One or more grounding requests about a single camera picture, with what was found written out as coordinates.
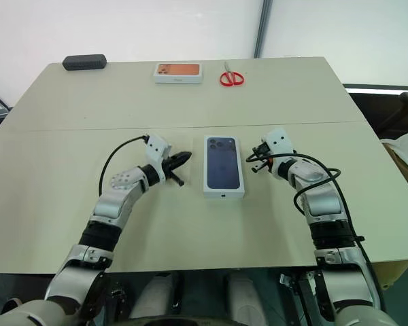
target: orange phone box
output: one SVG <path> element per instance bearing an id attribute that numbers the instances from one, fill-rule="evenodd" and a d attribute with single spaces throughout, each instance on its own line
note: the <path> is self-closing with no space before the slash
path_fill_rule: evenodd
<path id="1" fill-rule="evenodd" d="M 156 83 L 199 84 L 203 80 L 201 63 L 158 63 L 154 71 Z"/>

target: scissors blade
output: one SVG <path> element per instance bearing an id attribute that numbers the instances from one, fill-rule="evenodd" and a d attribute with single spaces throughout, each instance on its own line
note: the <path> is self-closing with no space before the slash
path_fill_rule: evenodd
<path id="1" fill-rule="evenodd" d="M 225 66 L 225 71 L 226 71 L 227 73 L 230 73 L 231 70 L 230 70 L 230 67 L 228 66 L 228 63 L 227 63 L 226 61 L 224 62 L 224 66 Z"/>

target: white box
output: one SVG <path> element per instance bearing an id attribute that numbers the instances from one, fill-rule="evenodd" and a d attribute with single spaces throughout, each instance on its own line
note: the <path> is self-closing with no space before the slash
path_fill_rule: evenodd
<path id="1" fill-rule="evenodd" d="M 224 188 L 219 188 L 219 187 L 211 187 L 208 184 L 208 154 L 207 150 L 210 149 L 210 141 L 215 140 L 215 143 L 212 143 L 211 145 L 218 146 L 218 140 L 217 139 L 226 139 L 226 141 L 221 141 L 223 145 L 221 147 L 216 147 L 216 148 L 225 148 L 224 146 L 226 144 L 231 144 L 231 141 L 234 142 L 235 145 L 235 157 L 237 159 L 237 172 L 239 173 L 239 187 L 233 188 L 233 189 L 224 189 Z M 239 141 L 237 140 L 236 137 L 233 136 L 204 136 L 204 196 L 206 198 L 220 198 L 220 199 L 225 199 L 225 198 L 242 198 L 243 195 L 245 194 L 245 187 L 243 184 L 243 174 L 242 174 L 242 167 L 241 167 L 241 158 L 240 158 L 240 146 L 239 146 Z"/>
<path id="2" fill-rule="evenodd" d="M 195 62 L 160 62 L 153 76 L 156 83 L 199 84 L 203 80 L 203 67 Z"/>

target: phone box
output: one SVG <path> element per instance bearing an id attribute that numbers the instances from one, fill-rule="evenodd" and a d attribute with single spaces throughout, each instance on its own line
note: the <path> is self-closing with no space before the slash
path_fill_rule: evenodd
<path id="1" fill-rule="evenodd" d="M 154 71 L 156 83 L 199 84 L 203 80 L 201 63 L 158 63 Z"/>
<path id="2" fill-rule="evenodd" d="M 204 136 L 204 196 L 242 198 L 245 194 L 236 137 Z"/>

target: red scissors handle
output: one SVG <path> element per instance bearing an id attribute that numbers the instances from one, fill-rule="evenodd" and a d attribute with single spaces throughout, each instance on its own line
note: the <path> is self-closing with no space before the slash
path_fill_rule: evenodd
<path id="1" fill-rule="evenodd" d="M 231 87 L 243 84 L 245 78 L 243 78 L 240 73 L 236 73 L 235 71 L 226 71 L 225 73 L 221 74 L 219 81 L 221 85 Z"/>

